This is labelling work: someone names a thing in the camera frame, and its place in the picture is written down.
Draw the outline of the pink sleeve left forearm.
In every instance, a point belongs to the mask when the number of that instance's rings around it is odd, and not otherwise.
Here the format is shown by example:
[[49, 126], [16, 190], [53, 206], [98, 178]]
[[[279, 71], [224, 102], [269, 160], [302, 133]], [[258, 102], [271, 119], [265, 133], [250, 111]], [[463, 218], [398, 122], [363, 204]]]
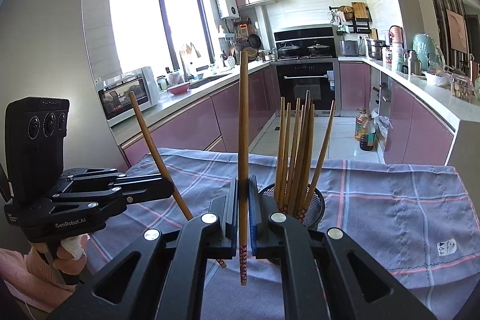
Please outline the pink sleeve left forearm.
[[41, 258], [48, 253], [46, 244], [32, 244], [28, 254], [1, 249], [1, 277], [15, 298], [50, 313], [68, 299], [76, 290], [73, 285], [60, 283], [55, 270], [78, 275], [85, 268], [86, 254], [75, 260], [69, 251], [58, 247], [54, 266]]

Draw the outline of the person left hand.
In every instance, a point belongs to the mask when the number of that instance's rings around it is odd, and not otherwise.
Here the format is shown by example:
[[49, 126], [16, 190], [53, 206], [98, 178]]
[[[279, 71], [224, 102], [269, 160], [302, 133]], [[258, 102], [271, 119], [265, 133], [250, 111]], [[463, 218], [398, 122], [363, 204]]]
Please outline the person left hand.
[[79, 275], [86, 267], [86, 244], [89, 235], [78, 235], [60, 241], [56, 250], [56, 258], [53, 267], [69, 275]]

